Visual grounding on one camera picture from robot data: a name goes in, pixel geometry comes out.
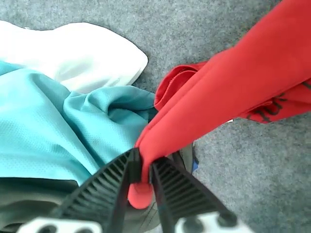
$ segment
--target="gray carpet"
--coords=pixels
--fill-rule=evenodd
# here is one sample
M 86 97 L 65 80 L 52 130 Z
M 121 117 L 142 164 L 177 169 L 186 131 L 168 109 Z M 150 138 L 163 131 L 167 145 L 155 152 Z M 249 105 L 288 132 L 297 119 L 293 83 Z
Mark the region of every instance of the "gray carpet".
M 232 46 L 277 2 L 2 0 L 0 19 L 39 30 L 81 21 L 107 27 L 148 55 L 136 85 L 155 91 L 173 66 Z M 225 124 L 197 141 L 196 176 L 256 232 L 311 232 L 310 121 L 308 113 Z

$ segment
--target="blue object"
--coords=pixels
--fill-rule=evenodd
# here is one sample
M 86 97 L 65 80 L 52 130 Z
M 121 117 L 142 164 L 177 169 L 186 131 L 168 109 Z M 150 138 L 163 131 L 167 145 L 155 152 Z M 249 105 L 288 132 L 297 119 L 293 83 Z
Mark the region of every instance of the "blue object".
M 198 165 L 198 163 L 195 161 L 195 160 L 193 160 L 193 164 L 192 164 L 192 172 L 194 172 L 196 169 L 198 169 L 199 168 L 199 165 Z
M 69 92 L 47 76 L 0 62 L 0 177 L 75 180 L 131 149 L 155 114 L 133 86 Z

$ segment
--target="red cloth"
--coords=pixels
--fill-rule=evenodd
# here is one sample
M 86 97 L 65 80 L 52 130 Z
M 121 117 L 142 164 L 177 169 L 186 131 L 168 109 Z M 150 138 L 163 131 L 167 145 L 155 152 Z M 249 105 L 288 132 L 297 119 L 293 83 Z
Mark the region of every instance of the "red cloth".
M 283 0 L 233 48 L 168 74 L 156 93 L 160 111 L 136 143 L 143 168 L 129 190 L 135 208 L 151 202 L 155 159 L 238 116 L 266 122 L 311 109 L 310 11 L 311 0 Z

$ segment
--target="folded fabric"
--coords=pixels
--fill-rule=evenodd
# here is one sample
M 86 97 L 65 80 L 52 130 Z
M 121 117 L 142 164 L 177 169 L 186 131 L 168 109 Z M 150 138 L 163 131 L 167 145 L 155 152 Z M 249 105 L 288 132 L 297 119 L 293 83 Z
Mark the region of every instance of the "folded fabric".
M 0 62 L 0 177 L 75 180 L 131 149 L 156 110 L 133 86 L 69 92 L 33 70 Z
M 195 74 L 181 78 L 184 81 L 136 142 L 143 168 L 142 183 L 131 185 L 129 190 L 128 198 L 134 207 L 150 204 L 148 171 L 155 159 L 267 100 L 280 98 L 278 101 L 285 103 L 283 93 L 289 98 L 296 88 L 305 88 L 304 97 L 298 98 L 306 100 L 302 102 L 303 111 L 295 107 L 278 118 L 310 110 L 310 96 L 305 96 L 310 91 L 311 77 L 311 31 L 307 30 L 311 25 L 310 9 L 310 0 L 283 0 L 235 47 L 216 55 Z M 297 98 L 297 93 L 290 100 Z
M 148 62 L 132 42 L 89 23 L 36 31 L 0 21 L 0 34 L 0 60 L 39 71 L 80 93 L 131 85 Z
M 221 61 L 229 50 L 219 53 L 213 57 L 213 62 Z M 161 82 L 155 94 L 155 108 L 160 110 L 171 99 L 171 97 L 183 86 L 189 79 L 198 72 L 207 62 L 200 62 L 191 65 L 180 65 L 175 67 Z M 291 117 L 297 114 L 305 113 L 311 110 L 311 79 L 298 84 L 273 98 L 264 101 L 251 110 L 240 114 L 249 120 L 260 123 L 270 123 Z

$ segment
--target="white cloth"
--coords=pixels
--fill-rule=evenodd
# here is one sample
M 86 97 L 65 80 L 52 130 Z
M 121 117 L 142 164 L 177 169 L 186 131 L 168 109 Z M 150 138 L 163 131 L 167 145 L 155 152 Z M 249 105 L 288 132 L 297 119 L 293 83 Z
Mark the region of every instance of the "white cloth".
M 89 23 L 36 31 L 0 21 L 0 35 L 0 60 L 37 70 L 80 93 L 131 85 L 148 62 L 132 42 Z

